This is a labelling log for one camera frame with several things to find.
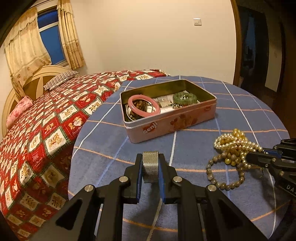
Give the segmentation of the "silver mesh band watch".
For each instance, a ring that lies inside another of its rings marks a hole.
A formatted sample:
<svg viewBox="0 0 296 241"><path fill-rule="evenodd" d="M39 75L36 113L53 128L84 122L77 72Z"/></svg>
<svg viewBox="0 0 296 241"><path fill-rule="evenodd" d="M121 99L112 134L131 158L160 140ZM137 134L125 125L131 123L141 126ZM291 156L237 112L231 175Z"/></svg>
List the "silver mesh band watch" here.
<svg viewBox="0 0 296 241"><path fill-rule="evenodd" d="M157 183L159 179L159 153L147 151L142 154L142 178L144 183Z"/></svg>

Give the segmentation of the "blue plaid tablecloth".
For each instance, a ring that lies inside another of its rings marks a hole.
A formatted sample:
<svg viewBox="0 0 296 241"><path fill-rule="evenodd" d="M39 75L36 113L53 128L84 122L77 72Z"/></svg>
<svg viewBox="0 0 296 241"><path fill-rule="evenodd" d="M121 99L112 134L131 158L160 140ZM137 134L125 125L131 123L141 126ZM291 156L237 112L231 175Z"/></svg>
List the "blue plaid tablecloth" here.
<svg viewBox="0 0 296 241"><path fill-rule="evenodd" d="M215 118L147 142L130 142L121 113L122 91L168 80L186 79L217 96ZM71 199L85 185L109 184L124 174L144 151L159 151L175 167L178 175L199 186L207 186L206 164L217 155L215 138L234 128L251 142L272 148L288 131L264 102L232 84L204 77L174 76L125 81L119 90L83 125L71 160L68 196ZM239 187L223 192L269 238L284 217L290 198L274 188L273 177L265 169L251 169ZM138 205L125 205L122 240L178 240L177 206L164 205L158 185L143 183Z"/></svg>

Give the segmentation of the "pink metal tin box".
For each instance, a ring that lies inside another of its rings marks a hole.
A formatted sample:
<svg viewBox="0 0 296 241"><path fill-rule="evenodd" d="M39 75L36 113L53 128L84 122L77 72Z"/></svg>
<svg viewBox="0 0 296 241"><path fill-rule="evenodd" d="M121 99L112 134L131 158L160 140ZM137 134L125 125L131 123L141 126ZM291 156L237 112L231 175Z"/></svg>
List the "pink metal tin box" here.
<svg viewBox="0 0 296 241"><path fill-rule="evenodd" d="M131 120L126 114L125 105L133 95L142 94L155 98L181 91L196 95L200 103L138 120ZM120 102L123 122L129 139L132 143L140 143L214 118L217 98L198 85L180 79L124 91L120 94Z"/></svg>

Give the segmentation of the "pink jade bangle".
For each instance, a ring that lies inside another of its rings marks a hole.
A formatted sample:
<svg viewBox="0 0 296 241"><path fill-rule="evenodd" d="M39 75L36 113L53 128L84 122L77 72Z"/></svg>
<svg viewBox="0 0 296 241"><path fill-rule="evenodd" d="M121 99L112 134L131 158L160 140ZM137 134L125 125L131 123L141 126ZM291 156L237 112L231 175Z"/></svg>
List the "pink jade bangle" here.
<svg viewBox="0 0 296 241"><path fill-rule="evenodd" d="M127 102L127 113L130 117L147 118L161 113L159 104L152 98L145 95L133 95Z"/></svg>

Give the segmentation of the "paper cards in tin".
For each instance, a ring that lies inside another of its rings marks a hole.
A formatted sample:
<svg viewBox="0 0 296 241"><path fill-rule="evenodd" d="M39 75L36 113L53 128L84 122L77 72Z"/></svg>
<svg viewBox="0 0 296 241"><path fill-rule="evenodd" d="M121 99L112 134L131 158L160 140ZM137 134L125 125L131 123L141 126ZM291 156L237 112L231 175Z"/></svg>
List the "paper cards in tin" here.
<svg viewBox="0 0 296 241"><path fill-rule="evenodd" d="M152 99L155 100L159 104L159 107L161 109L161 113L167 113L167 112L173 111L178 108L182 108L182 107L189 106L192 104L200 103L200 101L197 99L196 95L189 93L187 91L181 91L181 92L174 93L174 94L158 96L158 97L155 97ZM138 120L139 118L134 119L128 115L126 107L127 107L127 104L125 105L125 110L126 110L127 116L131 120Z"/></svg>

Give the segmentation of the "red patchwork bedspread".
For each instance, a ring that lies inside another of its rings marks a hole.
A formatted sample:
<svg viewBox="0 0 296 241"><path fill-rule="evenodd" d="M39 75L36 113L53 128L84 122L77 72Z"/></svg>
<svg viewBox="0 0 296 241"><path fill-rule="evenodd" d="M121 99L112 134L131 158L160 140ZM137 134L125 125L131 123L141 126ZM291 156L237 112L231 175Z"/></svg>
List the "red patchwork bedspread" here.
<svg viewBox="0 0 296 241"><path fill-rule="evenodd" d="M1 212L19 240L68 201L74 143L87 119L124 81L163 76L158 69L78 74L33 101L1 141Z"/></svg>

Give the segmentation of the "striped pillow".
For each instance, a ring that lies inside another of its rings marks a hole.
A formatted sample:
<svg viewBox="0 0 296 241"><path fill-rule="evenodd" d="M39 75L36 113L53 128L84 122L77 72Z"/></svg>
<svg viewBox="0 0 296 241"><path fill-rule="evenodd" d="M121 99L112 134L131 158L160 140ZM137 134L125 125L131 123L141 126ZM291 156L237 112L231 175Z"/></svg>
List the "striped pillow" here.
<svg viewBox="0 0 296 241"><path fill-rule="evenodd" d="M60 73L44 85L44 90L52 90L60 84L64 83L65 81L76 77L78 74L79 72L74 70L68 70L66 72Z"/></svg>

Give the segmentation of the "pink floral pillow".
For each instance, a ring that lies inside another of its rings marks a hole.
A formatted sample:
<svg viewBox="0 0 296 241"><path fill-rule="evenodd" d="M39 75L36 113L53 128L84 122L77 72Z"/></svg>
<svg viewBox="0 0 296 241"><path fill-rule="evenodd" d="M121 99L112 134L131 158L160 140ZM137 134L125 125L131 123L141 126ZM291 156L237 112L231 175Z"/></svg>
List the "pink floral pillow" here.
<svg viewBox="0 0 296 241"><path fill-rule="evenodd" d="M29 96L23 97L13 109L13 111L8 115L6 119L6 128L9 130L13 126L13 124L20 118L20 116L32 106L32 99Z"/></svg>

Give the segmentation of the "cream wooden headboard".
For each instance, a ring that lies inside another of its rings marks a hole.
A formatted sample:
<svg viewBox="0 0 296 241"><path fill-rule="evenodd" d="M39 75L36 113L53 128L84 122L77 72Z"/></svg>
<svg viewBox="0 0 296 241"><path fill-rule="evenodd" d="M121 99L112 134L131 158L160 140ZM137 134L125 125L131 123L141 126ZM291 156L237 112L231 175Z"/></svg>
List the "cream wooden headboard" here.
<svg viewBox="0 0 296 241"><path fill-rule="evenodd" d="M23 86L24 93L29 96L33 101L39 98L45 93L44 85L51 80L54 76L57 76L63 72L70 70L70 68L58 66L58 65L48 65L43 66L38 70L35 75L29 78L25 85ZM19 102L16 97L15 90L12 89L9 93L6 102L3 107L2 118L1 118L1 131L2 136L6 135L6 119L12 110L16 107L16 104Z"/></svg>

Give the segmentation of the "beige right curtain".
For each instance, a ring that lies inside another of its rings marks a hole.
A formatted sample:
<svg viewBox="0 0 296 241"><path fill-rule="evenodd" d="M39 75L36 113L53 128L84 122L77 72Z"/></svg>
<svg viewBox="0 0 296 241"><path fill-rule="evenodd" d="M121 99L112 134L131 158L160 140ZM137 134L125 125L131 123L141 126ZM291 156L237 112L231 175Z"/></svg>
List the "beige right curtain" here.
<svg viewBox="0 0 296 241"><path fill-rule="evenodd" d="M78 40L70 1L58 1L58 26L66 60L72 70L85 65L85 60Z"/></svg>

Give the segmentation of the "beige curtain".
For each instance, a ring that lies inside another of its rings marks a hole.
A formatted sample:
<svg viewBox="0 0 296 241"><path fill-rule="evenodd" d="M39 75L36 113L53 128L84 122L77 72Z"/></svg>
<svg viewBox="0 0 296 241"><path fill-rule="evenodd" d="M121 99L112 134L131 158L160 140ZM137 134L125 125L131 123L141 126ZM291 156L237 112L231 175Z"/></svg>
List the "beige curtain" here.
<svg viewBox="0 0 296 241"><path fill-rule="evenodd" d="M58 26L66 60L72 70L85 65L85 60L78 40L70 1L58 1Z"/></svg>
<svg viewBox="0 0 296 241"><path fill-rule="evenodd" d="M38 27L36 7L27 10L4 41L6 60L16 97L25 97L23 86L41 67L52 64Z"/></svg>

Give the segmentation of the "beige left curtain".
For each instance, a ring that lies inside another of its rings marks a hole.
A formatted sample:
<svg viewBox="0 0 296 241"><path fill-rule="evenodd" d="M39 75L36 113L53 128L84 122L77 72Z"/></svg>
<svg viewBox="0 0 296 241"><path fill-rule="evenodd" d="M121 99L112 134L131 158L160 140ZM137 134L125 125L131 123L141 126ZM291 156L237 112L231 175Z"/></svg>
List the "beige left curtain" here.
<svg viewBox="0 0 296 241"><path fill-rule="evenodd" d="M4 41L6 60L16 97L25 97L23 86L41 67L52 64L38 27L36 7L27 10Z"/></svg>

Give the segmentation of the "window with blue glass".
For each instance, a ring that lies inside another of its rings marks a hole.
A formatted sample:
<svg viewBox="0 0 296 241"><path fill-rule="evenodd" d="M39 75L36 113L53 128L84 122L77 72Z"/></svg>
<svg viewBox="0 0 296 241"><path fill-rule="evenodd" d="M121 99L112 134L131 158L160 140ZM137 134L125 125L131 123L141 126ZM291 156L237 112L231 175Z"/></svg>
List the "window with blue glass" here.
<svg viewBox="0 0 296 241"><path fill-rule="evenodd" d="M57 10L49 8L38 13L37 22L41 39L49 53L52 65L67 65L62 48Z"/></svg>

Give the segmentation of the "brown wooden door frame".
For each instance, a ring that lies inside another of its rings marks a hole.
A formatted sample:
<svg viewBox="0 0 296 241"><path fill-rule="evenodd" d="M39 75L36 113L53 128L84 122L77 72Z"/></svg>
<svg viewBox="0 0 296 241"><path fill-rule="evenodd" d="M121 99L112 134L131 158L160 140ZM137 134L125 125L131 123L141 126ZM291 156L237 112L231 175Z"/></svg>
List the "brown wooden door frame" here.
<svg viewBox="0 0 296 241"><path fill-rule="evenodd" d="M241 22L239 16L238 5L236 0L231 0L231 6L234 15L234 24L236 32L236 59L235 59L235 69L234 69L234 78L233 85L239 85L240 70L241 70L241 58L242 58L242 32L241 32Z"/></svg>

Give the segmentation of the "white wall switch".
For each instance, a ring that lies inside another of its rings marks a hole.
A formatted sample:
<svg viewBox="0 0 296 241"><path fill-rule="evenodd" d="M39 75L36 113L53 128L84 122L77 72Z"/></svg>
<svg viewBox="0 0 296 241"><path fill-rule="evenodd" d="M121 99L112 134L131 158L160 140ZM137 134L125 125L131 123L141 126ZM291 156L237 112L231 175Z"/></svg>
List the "white wall switch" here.
<svg viewBox="0 0 296 241"><path fill-rule="evenodd" d="M201 26L202 25L201 18L193 18L193 21L194 21L195 26Z"/></svg>

